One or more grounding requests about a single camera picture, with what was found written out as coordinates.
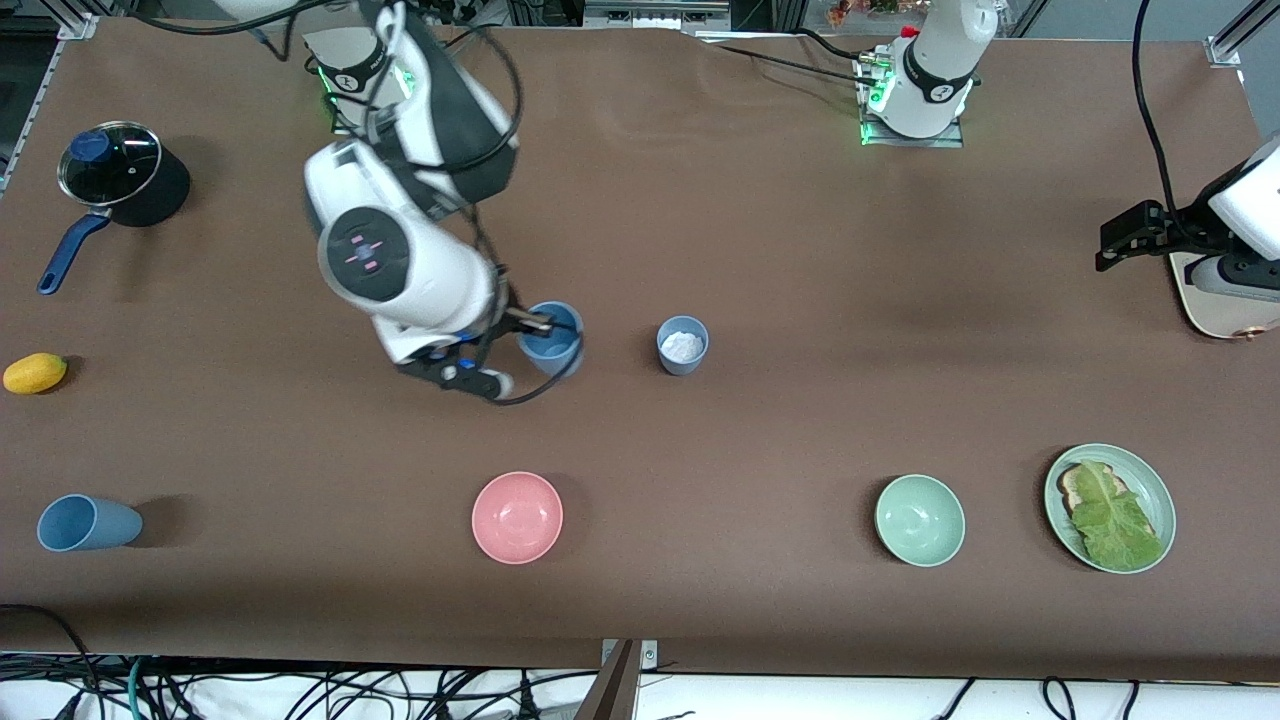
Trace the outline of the blue plastic cup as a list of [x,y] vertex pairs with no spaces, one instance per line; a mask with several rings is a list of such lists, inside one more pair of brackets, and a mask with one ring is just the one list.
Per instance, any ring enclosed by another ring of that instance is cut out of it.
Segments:
[[65,495],[40,515],[36,537],[55,553],[110,550],[136,541],[142,516],[129,506],[87,495]]
[[[534,313],[550,314],[562,322],[579,323],[582,327],[582,318],[579,311],[561,301],[545,301],[531,307]],[[547,336],[521,334],[518,346],[525,356],[545,375],[554,377],[564,373],[571,377],[582,365],[585,345],[582,332],[552,332]]]

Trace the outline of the blue cup with white filling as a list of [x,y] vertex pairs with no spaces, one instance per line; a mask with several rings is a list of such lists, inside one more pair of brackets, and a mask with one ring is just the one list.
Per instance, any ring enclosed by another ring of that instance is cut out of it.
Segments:
[[[707,342],[705,352],[701,355],[701,357],[698,361],[695,361],[692,364],[678,365],[678,364],[675,364],[675,363],[671,363],[671,361],[666,360],[660,355],[659,345],[660,345],[662,340],[666,336],[668,336],[668,334],[671,334],[673,332],[681,332],[681,331],[698,333]],[[667,319],[666,322],[663,322],[660,324],[660,327],[659,327],[659,329],[658,329],[658,332],[655,334],[655,348],[657,348],[657,352],[658,352],[658,357],[659,357],[660,365],[671,375],[687,375],[687,374],[691,374],[692,372],[695,372],[699,368],[701,360],[705,357],[705,354],[707,354],[707,350],[709,348],[709,345],[710,345],[710,338],[709,338],[709,333],[708,333],[708,329],[705,328],[705,325],[700,320],[698,320],[696,318],[689,316],[689,315],[677,315],[677,316],[672,316],[672,318]]]

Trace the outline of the pink bowl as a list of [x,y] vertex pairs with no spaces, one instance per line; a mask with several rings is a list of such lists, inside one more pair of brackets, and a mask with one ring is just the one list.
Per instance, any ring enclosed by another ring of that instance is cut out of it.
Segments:
[[509,471],[489,480],[470,515],[480,551],[504,565],[525,565],[545,556],[559,539],[563,520],[556,487],[530,471]]

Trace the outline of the mint green plate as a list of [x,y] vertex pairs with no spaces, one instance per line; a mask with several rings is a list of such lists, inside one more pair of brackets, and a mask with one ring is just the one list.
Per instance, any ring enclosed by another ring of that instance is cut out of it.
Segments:
[[[1111,465],[1129,488],[1138,495],[1142,509],[1155,525],[1158,537],[1167,544],[1165,556],[1155,565],[1142,571],[1116,573],[1102,569],[1085,556],[1082,538],[1071,524],[1062,491],[1059,488],[1060,477],[1073,465],[1085,460]],[[1114,445],[1085,443],[1070,447],[1060,454],[1044,475],[1042,505],[1050,529],[1062,547],[1087,566],[1111,574],[1133,575],[1157,566],[1169,555],[1178,533],[1176,510],[1164,479],[1146,460]]]

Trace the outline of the bread slice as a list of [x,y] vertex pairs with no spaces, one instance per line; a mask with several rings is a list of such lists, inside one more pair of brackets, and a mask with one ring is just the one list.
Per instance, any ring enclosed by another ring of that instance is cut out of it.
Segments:
[[1138,495],[1106,462],[1085,460],[1073,465],[1060,477],[1059,488],[1073,525],[1085,538],[1157,537]]

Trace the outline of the green lettuce leaf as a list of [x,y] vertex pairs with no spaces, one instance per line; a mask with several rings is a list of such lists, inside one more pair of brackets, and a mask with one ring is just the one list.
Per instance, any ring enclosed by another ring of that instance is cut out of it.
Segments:
[[1082,538],[1085,556],[1116,573],[1142,571],[1166,553],[1167,544],[1115,470],[1085,460],[1061,479],[1068,514]]

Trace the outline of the grey metal box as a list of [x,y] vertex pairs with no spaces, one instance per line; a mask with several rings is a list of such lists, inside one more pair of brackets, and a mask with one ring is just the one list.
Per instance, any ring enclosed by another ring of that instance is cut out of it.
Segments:
[[582,0],[581,27],[728,32],[730,0]]

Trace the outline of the mint green bowl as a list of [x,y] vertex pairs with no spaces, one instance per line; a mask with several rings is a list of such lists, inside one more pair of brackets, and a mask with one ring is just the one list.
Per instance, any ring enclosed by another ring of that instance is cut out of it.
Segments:
[[942,480],[896,477],[876,500],[873,521],[884,548],[914,568],[938,568],[959,553],[966,536],[963,505]]

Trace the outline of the colourful artificial flowers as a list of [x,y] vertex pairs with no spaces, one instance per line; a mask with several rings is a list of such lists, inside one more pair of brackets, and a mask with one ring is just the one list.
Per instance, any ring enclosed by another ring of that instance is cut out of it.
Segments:
[[841,27],[851,15],[892,15],[913,8],[915,0],[831,0],[826,19],[832,28]]

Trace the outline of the dark slanted pole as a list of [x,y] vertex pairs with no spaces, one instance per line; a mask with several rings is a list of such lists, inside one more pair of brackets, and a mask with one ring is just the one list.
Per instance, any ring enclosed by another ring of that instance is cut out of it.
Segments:
[[643,641],[614,641],[573,720],[634,720],[644,659]]

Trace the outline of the yellow lemon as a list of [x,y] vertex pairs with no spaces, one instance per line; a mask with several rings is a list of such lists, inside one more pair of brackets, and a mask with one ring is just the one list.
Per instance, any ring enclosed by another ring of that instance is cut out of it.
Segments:
[[31,354],[3,373],[3,387],[13,395],[40,395],[55,388],[68,373],[68,361],[56,354]]

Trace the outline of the aluminium frame profile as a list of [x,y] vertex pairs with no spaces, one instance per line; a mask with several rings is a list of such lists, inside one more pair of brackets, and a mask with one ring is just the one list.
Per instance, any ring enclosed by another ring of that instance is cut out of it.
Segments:
[[1204,41],[1210,65],[1239,67],[1240,50],[1276,19],[1280,19],[1280,0],[1249,0],[1221,29]]

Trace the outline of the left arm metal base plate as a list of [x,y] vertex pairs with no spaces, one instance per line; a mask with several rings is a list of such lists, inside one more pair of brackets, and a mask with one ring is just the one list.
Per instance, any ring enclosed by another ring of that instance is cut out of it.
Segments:
[[960,115],[973,81],[955,91],[943,85],[923,90],[882,56],[863,55],[852,61],[858,88],[860,141],[915,149],[960,149]]

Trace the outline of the aluminium table edge rail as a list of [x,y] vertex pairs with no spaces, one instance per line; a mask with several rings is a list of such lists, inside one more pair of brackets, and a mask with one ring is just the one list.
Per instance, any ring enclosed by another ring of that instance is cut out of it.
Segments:
[[102,9],[95,0],[0,0],[0,197],[64,45],[91,37]]

